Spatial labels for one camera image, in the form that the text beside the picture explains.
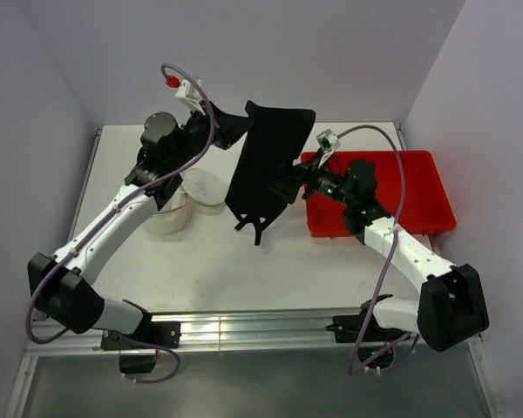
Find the black garment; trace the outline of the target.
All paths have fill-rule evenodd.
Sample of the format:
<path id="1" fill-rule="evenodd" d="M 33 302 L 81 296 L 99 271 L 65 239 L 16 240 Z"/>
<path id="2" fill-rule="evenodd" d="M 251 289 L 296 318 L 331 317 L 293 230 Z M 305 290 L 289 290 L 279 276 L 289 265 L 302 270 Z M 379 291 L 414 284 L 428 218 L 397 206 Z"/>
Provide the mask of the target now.
<path id="1" fill-rule="evenodd" d="M 234 229 L 251 224 L 254 245 L 259 246 L 264 230 L 288 205 L 269 185 L 289 175 L 313 129 L 316 112 L 265 107 L 251 100 L 245 111 L 254 125 L 248 130 L 225 203 L 238 220 Z"/>

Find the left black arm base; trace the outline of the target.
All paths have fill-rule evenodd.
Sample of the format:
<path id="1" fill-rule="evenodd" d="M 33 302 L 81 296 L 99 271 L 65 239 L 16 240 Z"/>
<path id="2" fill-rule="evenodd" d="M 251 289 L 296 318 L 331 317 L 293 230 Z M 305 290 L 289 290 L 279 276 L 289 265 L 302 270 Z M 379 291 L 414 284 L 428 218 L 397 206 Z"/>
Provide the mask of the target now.
<path id="1" fill-rule="evenodd" d="M 180 356 L 175 349 L 180 344 L 180 323 L 178 321 L 154 321 L 146 330 L 134 334 L 120 334 L 104 331 L 100 349 L 106 352 L 130 352 L 133 350 L 153 350 L 153 354 L 121 354 L 119 371 L 128 377 L 142 378 L 150 374 L 156 366 L 161 365 L 161 355 L 166 354 L 174 359 L 173 369 L 169 373 L 176 375 L 181 366 Z"/>

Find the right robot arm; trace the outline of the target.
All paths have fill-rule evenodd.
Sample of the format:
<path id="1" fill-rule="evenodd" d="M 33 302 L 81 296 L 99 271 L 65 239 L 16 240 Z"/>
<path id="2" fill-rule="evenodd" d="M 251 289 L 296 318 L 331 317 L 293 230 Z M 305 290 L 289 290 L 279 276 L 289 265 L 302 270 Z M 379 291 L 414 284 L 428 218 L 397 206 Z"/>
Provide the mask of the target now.
<path id="1" fill-rule="evenodd" d="M 343 223 L 349 234 L 383 255 L 416 289 L 417 300 L 379 295 L 360 318 L 364 336 L 376 340 L 388 330 L 419 334 L 441 353 L 480 334 L 490 326 L 479 273 L 468 264 L 456 266 L 411 236 L 377 199 L 373 163 L 356 159 L 344 174 L 329 170 L 316 158 L 294 166 L 292 172 L 270 184 L 291 204 L 297 193 L 315 192 L 343 205 Z"/>

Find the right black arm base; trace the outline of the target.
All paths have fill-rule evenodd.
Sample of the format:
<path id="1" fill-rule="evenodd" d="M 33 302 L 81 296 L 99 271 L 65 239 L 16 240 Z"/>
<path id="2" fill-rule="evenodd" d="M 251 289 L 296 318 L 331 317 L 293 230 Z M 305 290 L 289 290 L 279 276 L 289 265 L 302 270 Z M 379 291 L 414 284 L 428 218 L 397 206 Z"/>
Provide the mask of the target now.
<path id="1" fill-rule="evenodd" d="M 335 342 L 355 343 L 363 326 L 365 315 L 363 313 L 353 315 L 336 315 L 332 317 L 332 323 L 325 330 L 334 334 Z M 375 318 L 370 319 L 362 342 L 389 342 L 394 341 L 406 332 L 396 328 L 382 328 Z"/>

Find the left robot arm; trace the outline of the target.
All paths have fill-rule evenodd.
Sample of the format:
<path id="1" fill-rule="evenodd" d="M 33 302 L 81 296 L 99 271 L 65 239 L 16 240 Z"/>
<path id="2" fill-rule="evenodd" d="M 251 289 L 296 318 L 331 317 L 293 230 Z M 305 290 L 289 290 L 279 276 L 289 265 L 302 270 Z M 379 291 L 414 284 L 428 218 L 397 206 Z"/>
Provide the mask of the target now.
<path id="1" fill-rule="evenodd" d="M 136 165 L 108 206 L 54 254 L 36 253 L 29 261 L 32 310 L 75 334 L 98 329 L 119 333 L 131 347 L 149 343 L 152 315 L 128 300 L 108 300 L 92 285 L 132 233 L 169 202 L 180 187 L 181 172 L 210 145 L 230 148 L 255 123 L 210 102 L 203 107 L 183 125 L 163 111 L 146 120 Z"/>

